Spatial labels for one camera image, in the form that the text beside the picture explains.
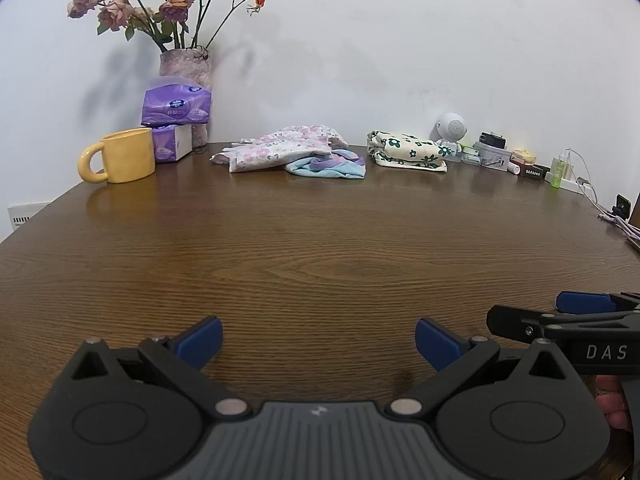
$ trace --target brown tabletop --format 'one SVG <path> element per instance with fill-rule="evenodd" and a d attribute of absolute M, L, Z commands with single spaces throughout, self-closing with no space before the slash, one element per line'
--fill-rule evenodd
<path fill-rule="evenodd" d="M 546 182 L 371 160 L 365 180 L 230 174 L 209 153 L 79 184 L 0 244 L 1 480 L 39 478 L 28 421 L 88 335 L 132 346 L 215 314 L 225 342 L 206 373 L 252 401 L 387 402 L 433 372 L 422 316 L 488 335 L 494 303 L 638 288 L 622 234 Z M 628 463 L 628 439 L 613 447 L 599 478 Z"/>

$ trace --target folded cloth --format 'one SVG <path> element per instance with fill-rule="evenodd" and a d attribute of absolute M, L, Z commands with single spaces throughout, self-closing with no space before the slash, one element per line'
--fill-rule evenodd
<path fill-rule="evenodd" d="M 322 124 L 318 126 L 288 126 L 259 139 L 242 139 L 231 148 L 211 157 L 217 164 L 228 164 L 229 172 L 263 170 L 289 164 L 315 155 L 330 158 L 332 148 L 348 148 L 338 132 Z"/>
<path fill-rule="evenodd" d="M 432 140 L 377 131 L 367 136 L 367 149 L 380 166 L 427 171 L 447 171 L 444 158 L 452 153 L 447 146 L 437 146 Z"/>
<path fill-rule="evenodd" d="M 327 159 L 316 156 L 301 158 L 290 162 L 284 169 L 296 175 L 325 178 L 364 178 L 367 171 L 364 157 L 349 150 L 333 150 Z"/>

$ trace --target vase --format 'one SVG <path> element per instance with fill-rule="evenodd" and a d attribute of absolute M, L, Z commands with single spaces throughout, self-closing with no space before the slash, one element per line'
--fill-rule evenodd
<path fill-rule="evenodd" d="M 190 79 L 199 86 L 211 90 L 211 58 L 202 47 L 176 48 L 160 54 L 160 75 L 174 75 Z M 207 143 L 207 125 L 192 124 L 193 147 Z"/>

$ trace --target ribbed gray surface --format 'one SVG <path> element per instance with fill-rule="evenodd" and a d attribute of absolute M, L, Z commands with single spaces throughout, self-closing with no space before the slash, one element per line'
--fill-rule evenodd
<path fill-rule="evenodd" d="M 266 402 L 251 420 L 219 424 L 167 480 L 469 480 L 418 424 L 372 402 Z"/>

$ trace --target screw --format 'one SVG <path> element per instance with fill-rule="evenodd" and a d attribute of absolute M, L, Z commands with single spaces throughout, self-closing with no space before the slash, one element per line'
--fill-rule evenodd
<path fill-rule="evenodd" d="M 241 415 L 249 405 L 242 399 L 229 397 L 216 402 L 215 409 L 220 415 Z"/>
<path fill-rule="evenodd" d="M 389 407 L 391 411 L 397 413 L 398 415 L 416 415 L 420 413 L 422 410 L 422 404 L 419 400 L 415 399 L 396 399 L 394 400 Z"/>

